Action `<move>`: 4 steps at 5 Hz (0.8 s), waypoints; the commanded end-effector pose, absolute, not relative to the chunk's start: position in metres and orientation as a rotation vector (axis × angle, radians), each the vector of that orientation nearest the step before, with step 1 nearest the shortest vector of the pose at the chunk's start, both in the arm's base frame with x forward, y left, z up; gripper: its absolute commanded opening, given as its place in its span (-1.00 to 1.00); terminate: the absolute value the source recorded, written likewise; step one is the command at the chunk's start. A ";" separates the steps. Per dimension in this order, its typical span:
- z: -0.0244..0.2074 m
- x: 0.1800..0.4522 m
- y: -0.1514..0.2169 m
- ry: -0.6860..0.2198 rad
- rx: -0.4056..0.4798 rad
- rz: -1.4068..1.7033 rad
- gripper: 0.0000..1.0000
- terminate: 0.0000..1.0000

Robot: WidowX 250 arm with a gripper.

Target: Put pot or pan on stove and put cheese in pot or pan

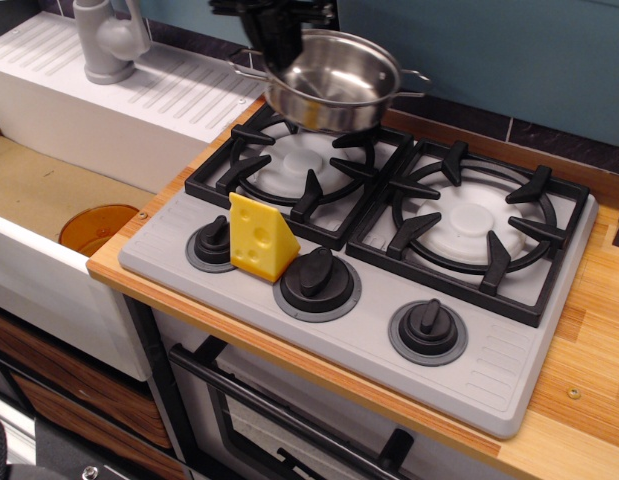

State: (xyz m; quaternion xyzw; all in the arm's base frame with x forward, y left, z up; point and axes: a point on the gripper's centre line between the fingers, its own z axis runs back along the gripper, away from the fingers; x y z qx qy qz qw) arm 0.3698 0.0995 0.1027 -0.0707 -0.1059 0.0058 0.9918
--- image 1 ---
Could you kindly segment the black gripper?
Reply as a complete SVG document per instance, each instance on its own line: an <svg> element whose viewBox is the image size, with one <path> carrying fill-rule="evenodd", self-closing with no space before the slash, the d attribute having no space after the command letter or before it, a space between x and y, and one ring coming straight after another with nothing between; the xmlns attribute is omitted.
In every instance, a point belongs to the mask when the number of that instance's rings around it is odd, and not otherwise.
<svg viewBox="0 0 619 480"><path fill-rule="evenodd" d="M215 0L208 4L213 14L240 17L252 46L276 70L302 52L301 23L330 23L337 16L332 1Z"/></svg>

